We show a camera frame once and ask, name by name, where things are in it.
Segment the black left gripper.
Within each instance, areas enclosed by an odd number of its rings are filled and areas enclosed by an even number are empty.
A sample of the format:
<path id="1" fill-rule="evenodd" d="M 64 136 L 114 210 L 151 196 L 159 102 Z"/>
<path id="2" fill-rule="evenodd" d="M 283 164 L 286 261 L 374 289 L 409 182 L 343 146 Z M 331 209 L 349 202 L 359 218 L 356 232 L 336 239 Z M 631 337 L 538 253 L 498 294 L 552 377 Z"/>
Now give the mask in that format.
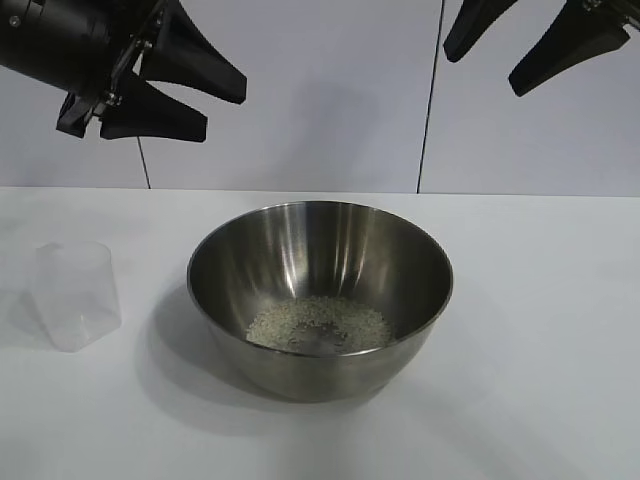
<path id="1" fill-rule="evenodd" d="M 207 117 L 135 78 L 246 100 L 247 78 L 200 32 L 179 1 L 1 3 L 1 65 L 66 93 L 56 129 L 85 136 L 95 117 L 106 140 L 204 142 Z"/>

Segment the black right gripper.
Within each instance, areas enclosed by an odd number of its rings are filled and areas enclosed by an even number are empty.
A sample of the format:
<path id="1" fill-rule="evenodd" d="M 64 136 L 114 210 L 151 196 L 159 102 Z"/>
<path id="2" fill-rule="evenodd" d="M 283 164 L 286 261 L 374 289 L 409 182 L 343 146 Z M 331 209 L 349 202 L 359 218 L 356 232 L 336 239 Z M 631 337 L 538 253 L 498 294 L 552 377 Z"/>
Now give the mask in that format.
<path id="1" fill-rule="evenodd" d="M 443 43 L 448 61 L 460 61 L 487 29 L 516 0 L 464 0 Z M 613 16 L 621 25 L 638 25 L 639 0 L 583 0 L 589 12 Z M 508 77 L 521 97 L 563 71 L 599 55 L 620 49 L 630 35 L 604 16 L 558 15 L 546 33 Z"/>

